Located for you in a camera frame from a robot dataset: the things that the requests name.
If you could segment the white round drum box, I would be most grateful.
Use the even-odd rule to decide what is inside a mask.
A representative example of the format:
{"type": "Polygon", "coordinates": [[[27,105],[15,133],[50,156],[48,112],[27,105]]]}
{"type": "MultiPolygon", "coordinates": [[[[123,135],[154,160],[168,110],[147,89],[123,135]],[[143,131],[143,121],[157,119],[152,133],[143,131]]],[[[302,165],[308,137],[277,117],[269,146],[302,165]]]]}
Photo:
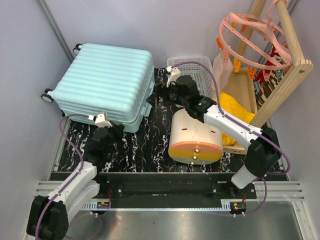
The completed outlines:
{"type": "Polygon", "coordinates": [[[183,108],[174,113],[168,147],[174,161],[207,165],[218,161],[223,153],[219,129],[190,117],[183,108]]]}

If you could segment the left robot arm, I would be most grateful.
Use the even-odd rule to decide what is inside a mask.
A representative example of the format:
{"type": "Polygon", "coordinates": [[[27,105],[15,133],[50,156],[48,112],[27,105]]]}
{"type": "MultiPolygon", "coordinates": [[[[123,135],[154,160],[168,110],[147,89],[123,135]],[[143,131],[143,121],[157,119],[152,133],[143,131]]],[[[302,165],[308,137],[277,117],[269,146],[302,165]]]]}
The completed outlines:
{"type": "Polygon", "coordinates": [[[97,180],[107,161],[107,152],[121,141],[123,125],[112,124],[94,130],[84,148],[83,161],[46,196],[37,195],[31,204],[26,233],[37,240],[62,240],[75,215],[93,197],[108,193],[106,183],[97,180]]]}

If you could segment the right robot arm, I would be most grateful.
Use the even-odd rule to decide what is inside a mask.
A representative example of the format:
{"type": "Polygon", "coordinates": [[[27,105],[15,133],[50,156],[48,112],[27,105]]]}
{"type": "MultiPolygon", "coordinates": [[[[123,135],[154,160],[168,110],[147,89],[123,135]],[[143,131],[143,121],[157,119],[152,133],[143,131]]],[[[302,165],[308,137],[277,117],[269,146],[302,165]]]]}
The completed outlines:
{"type": "Polygon", "coordinates": [[[180,76],[173,83],[155,85],[146,101],[155,107],[159,99],[164,105],[185,108],[193,119],[221,130],[244,147],[245,163],[227,185],[228,195],[232,198],[243,195],[248,184],[269,174],[273,165],[284,156],[273,129],[252,126],[226,112],[218,102],[201,95],[189,75],[180,76]]]}

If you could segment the light blue hard-shell suitcase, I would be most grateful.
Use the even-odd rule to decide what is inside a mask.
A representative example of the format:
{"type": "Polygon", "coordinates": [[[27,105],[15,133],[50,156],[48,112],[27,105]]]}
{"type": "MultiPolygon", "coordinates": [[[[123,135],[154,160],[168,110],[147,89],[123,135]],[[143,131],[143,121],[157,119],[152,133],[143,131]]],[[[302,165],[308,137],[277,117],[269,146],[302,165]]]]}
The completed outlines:
{"type": "Polygon", "coordinates": [[[78,43],[76,57],[55,89],[45,89],[41,98],[56,102],[71,120],[94,125],[94,117],[136,133],[148,117],[155,78],[152,54],[147,50],[94,43],[78,43]]]}

